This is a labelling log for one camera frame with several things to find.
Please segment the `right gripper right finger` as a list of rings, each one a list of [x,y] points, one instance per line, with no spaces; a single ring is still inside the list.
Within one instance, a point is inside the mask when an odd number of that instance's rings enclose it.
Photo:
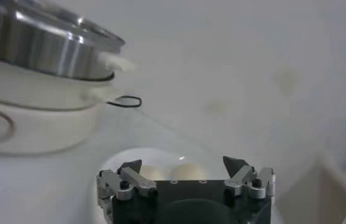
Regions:
[[[271,167],[263,167],[259,172],[243,159],[229,156],[223,157],[224,166],[229,179],[224,181],[227,189],[234,197],[246,193],[254,200],[275,197],[275,171]]]

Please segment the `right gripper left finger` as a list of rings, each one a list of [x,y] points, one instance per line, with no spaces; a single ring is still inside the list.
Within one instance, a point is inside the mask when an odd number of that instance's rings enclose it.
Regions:
[[[101,170],[96,177],[97,204],[108,214],[113,210],[114,199],[127,202],[136,195],[154,198],[158,195],[157,182],[140,175],[140,159],[123,163],[115,172]]]

